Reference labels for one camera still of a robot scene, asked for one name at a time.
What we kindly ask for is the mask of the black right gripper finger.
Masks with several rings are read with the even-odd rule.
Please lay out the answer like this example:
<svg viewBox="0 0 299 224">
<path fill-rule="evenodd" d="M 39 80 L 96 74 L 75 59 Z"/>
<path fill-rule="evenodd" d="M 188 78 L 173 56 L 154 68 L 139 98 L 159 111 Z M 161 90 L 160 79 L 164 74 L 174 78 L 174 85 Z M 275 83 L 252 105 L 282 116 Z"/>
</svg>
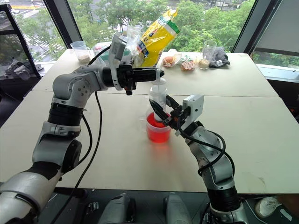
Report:
<svg viewBox="0 0 299 224">
<path fill-rule="evenodd" d="M 171 108 L 171 113 L 181 113 L 182 105 L 180 105 L 174 98 L 170 95 L 166 96 L 166 105 Z"/>
<path fill-rule="evenodd" d="M 155 120 L 158 123 L 169 124 L 171 120 L 169 118 L 169 115 L 166 112 L 164 112 L 162 106 L 152 99 L 149 99 L 149 102 L 154 111 L 154 114 L 156 115 L 156 117 L 154 117 Z"/>
</svg>

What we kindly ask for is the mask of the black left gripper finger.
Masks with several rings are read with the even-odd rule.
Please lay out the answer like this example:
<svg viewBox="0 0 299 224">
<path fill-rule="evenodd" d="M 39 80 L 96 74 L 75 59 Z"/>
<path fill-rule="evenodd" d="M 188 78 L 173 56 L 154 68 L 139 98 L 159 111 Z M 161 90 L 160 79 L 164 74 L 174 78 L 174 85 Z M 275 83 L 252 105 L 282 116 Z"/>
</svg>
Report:
<svg viewBox="0 0 299 224">
<path fill-rule="evenodd" d="M 156 74 L 136 74 L 135 82 L 151 82 L 156 80 Z"/>
<path fill-rule="evenodd" d="M 156 75 L 157 68 L 146 67 L 146 68 L 135 68 L 136 75 Z"/>
</svg>

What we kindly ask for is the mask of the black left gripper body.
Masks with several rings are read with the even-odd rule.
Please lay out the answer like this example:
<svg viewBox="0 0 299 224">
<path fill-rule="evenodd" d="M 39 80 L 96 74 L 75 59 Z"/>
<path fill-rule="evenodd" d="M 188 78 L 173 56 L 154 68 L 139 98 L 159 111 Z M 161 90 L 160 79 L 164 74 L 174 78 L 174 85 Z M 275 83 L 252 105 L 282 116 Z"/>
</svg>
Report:
<svg viewBox="0 0 299 224">
<path fill-rule="evenodd" d="M 121 88 L 123 88 L 128 96 L 133 95 L 136 89 L 136 81 L 134 81 L 133 60 L 121 61 L 117 68 L 117 78 Z"/>
</svg>

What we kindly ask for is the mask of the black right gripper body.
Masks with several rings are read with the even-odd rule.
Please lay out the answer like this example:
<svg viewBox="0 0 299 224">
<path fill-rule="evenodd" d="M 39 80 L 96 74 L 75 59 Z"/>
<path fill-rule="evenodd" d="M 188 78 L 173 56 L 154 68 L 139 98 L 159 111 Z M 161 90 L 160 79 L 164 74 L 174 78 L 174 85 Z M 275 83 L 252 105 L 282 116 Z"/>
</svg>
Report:
<svg viewBox="0 0 299 224">
<path fill-rule="evenodd" d="M 163 120 L 163 124 L 169 126 L 174 130 L 178 130 L 178 127 L 184 123 L 184 120 L 189 116 L 189 107 L 183 109 L 182 106 L 174 108 L 170 112 L 170 116 Z"/>
</svg>

